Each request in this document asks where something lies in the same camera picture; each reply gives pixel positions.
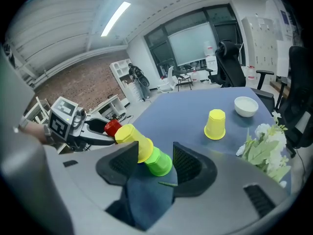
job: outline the ceiling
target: ceiling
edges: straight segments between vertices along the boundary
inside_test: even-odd
[[[123,1],[132,5],[107,37],[101,33]],[[32,0],[12,20],[6,41],[22,75],[33,79],[76,55],[125,45],[157,19],[199,0]]]

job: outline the flower bouquet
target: flower bouquet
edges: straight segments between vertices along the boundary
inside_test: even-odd
[[[273,112],[275,124],[261,124],[255,130],[257,138],[252,139],[249,135],[249,129],[246,141],[239,148],[236,155],[241,156],[244,160],[254,164],[273,180],[285,187],[287,182],[282,181],[282,178],[290,170],[290,166],[286,165],[288,158],[282,156],[281,152],[286,147],[285,131],[287,128],[284,125],[278,124],[280,113]]]

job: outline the whiteboard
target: whiteboard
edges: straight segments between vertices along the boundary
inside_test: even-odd
[[[209,41],[214,52],[217,49],[212,28],[203,23],[169,36],[178,66],[205,59],[204,42]]]

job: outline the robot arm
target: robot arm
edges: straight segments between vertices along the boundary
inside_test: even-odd
[[[109,121],[104,117],[86,114],[77,103],[59,97],[51,107],[48,127],[73,150],[82,151],[86,144],[115,143],[113,138],[103,134],[104,127]]]

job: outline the blue cloth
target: blue cloth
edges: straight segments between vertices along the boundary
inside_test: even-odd
[[[259,104],[253,117],[245,118],[236,113],[234,100],[239,96],[251,97]],[[209,111],[213,109],[221,109],[226,115],[226,134],[218,141],[208,139],[203,132]],[[247,129],[255,137],[254,131],[261,123],[272,125],[274,120],[252,89],[237,87],[162,94],[134,122],[134,126],[150,138],[154,146],[173,158],[174,141],[202,145],[235,156],[238,148],[246,141]],[[290,157],[286,150],[283,155]],[[287,181],[286,190],[290,193],[290,172],[283,180]],[[174,167],[168,175],[154,177],[141,164],[128,181],[131,212],[144,229],[152,226],[172,203],[173,189],[158,184],[159,181],[176,183]]]

